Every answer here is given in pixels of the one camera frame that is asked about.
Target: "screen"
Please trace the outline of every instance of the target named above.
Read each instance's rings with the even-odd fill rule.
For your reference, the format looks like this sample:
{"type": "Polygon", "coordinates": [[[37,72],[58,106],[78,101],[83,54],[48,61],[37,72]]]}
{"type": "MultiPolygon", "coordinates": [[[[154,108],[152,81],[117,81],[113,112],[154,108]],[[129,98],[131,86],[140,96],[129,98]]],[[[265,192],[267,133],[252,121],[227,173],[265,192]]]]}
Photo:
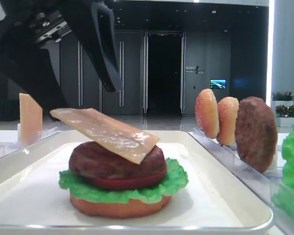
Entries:
{"type": "Polygon", "coordinates": [[[211,79],[210,89],[225,89],[226,80],[225,79],[211,79]]]}

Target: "dark wall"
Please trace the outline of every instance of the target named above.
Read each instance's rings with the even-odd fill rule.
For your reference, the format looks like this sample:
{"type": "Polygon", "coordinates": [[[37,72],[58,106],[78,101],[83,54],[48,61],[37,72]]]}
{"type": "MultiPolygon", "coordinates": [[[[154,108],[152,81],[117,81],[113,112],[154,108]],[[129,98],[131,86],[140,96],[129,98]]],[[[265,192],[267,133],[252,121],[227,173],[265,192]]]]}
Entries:
{"type": "Polygon", "coordinates": [[[268,9],[232,32],[230,96],[266,100],[268,9]]]}
{"type": "MultiPolygon", "coordinates": [[[[60,48],[59,43],[52,42],[48,43],[43,47],[44,49],[48,49],[50,53],[51,64],[53,67],[53,71],[55,77],[57,79],[58,84],[60,83],[60,48]]],[[[20,86],[18,86],[11,79],[7,80],[7,99],[8,100],[18,100],[19,93],[26,93],[20,86]]]]}
{"type": "Polygon", "coordinates": [[[0,73],[0,121],[14,121],[20,118],[18,100],[8,100],[9,79],[0,73]]]}
{"type": "Polygon", "coordinates": [[[78,78],[78,40],[69,33],[60,44],[61,91],[72,108],[99,108],[99,77],[86,51],[82,49],[78,78]]]}
{"type": "Polygon", "coordinates": [[[185,72],[184,114],[195,114],[198,94],[209,88],[210,79],[225,79],[225,90],[214,90],[216,99],[229,96],[231,36],[219,32],[187,32],[185,66],[196,67],[204,73],[185,72]]]}
{"type": "Polygon", "coordinates": [[[143,93],[140,92],[140,76],[143,69],[141,67],[142,40],[143,35],[139,31],[115,32],[116,58],[119,70],[122,71],[120,74],[124,75],[124,86],[121,94],[119,92],[111,93],[104,87],[102,88],[102,112],[106,115],[139,115],[141,113],[141,98],[143,97],[143,93]]]}

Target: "robotic arm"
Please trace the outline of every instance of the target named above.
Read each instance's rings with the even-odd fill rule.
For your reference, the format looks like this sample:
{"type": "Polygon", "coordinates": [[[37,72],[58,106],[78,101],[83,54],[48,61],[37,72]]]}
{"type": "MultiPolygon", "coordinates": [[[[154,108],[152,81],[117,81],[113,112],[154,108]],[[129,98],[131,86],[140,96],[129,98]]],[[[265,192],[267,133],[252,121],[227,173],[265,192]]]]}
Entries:
{"type": "Polygon", "coordinates": [[[121,90],[114,16],[102,0],[0,0],[0,72],[48,112],[68,104],[49,51],[42,47],[50,40],[60,41],[69,30],[89,55],[106,90],[121,90]]]}

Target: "standing burger patty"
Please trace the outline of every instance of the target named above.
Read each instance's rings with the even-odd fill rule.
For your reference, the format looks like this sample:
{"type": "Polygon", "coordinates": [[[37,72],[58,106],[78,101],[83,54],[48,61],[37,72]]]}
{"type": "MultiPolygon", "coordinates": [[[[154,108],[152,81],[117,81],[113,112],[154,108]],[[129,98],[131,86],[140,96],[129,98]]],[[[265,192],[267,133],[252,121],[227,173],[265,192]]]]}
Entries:
{"type": "Polygon", "coordinates": [[[135,164],[91,141],[73,150],[69,169],[87,178],[137,179],[164,171],[166,164],[163,152],[157,146],[140,164],[135,164]]]}
{"type": "Polygon", "coordinates": [[[275,115],[261,98],[241,100],[235,139],[240,158],[263,173],[271,165],[277,143],[275,115]]]}

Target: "sesame bun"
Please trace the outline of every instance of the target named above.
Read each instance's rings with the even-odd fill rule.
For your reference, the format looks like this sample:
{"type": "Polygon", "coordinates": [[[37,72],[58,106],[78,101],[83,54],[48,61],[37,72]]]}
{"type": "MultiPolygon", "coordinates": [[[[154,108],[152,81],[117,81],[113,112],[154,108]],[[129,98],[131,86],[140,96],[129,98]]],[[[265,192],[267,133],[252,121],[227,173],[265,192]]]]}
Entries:
{"type": "Polygon", "coordinates": [[[208,137],[216,138],[220,131],[219,115],[216,97],[211,89],[204,89],[199,93],[196,99],[195,114],[200,129],[208,137]]]}
{"type": "Polygon", "coordinates": [[[220,132],[217,140],[220,144],[229,146],[235,141],[235,124],[239,101],[237,98],[225,97],[218,103],[220,132]]]}

